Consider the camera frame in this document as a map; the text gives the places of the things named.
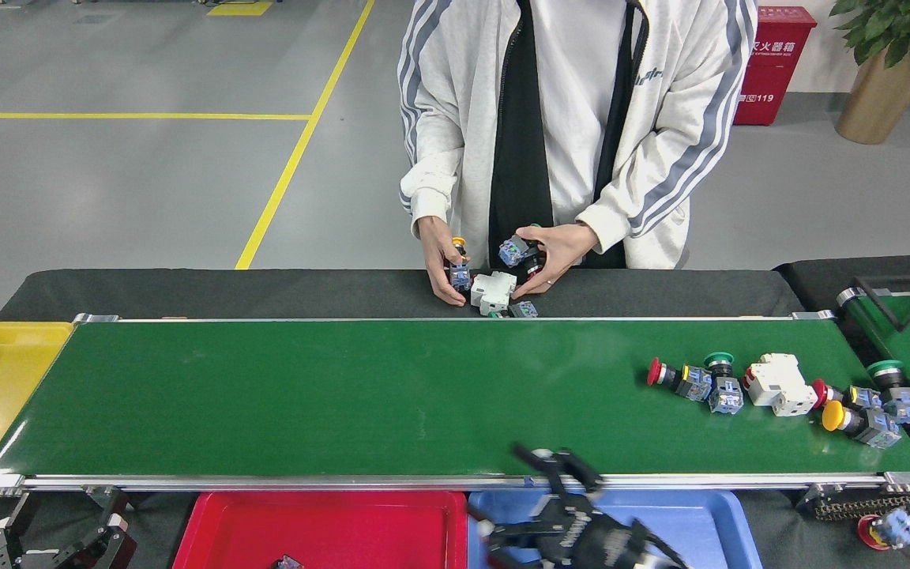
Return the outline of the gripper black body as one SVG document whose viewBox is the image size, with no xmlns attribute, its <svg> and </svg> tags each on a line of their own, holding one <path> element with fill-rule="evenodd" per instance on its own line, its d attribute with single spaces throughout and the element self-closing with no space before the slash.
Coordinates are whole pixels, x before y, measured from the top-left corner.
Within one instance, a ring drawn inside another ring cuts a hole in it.
<svg viewBox="0 0 910 569">
<path fill-rule="evenodd" d="M 546 503 L 546 522 L 554 529 L 546 537 L 546 560 L 553 567 L 634 568 L 645 555 L 649 530 L 637 519 L 624 526 L 592 507 L 567 507 L 552 498 Z"/>
</svg>

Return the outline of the person's left hand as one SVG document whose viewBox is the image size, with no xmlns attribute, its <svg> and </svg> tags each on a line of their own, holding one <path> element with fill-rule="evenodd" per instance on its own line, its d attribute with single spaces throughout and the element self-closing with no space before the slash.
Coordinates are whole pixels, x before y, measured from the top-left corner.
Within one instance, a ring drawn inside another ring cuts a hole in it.
<svg viewBox="0 0 910 569">
<path fill-rule="evenodd" d="M 584 259 L 599 244 L 596 232 L 582 222 L 549 228 L 521 227 L 516 230 L 516 235 L 524 240 L 537 241 L 540 249 L 546 252 L 546 262 L 531 280 L 516 288 L 510 296 L 513 300 L 527 295 L 545 294 L 575 263 Z"/>
</svg>

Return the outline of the person's right hand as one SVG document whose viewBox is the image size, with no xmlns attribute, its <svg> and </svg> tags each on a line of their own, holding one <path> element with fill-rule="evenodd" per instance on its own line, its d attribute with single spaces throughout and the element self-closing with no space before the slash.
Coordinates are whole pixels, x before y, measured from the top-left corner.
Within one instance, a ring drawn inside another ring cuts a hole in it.
<svg viewBox="0 0 910 569">
<path fill-rule="evenodd" d="M 466 303 L 465 297 L 451 285 L 446 270 L 446 262 L 462 263 L 462 254 L 453 244 L 449 225 L 441 217 L 425 216 L 416 220 L 415 227 L 434 296 L 447 305 L 463 307 Z"/>
</svg>

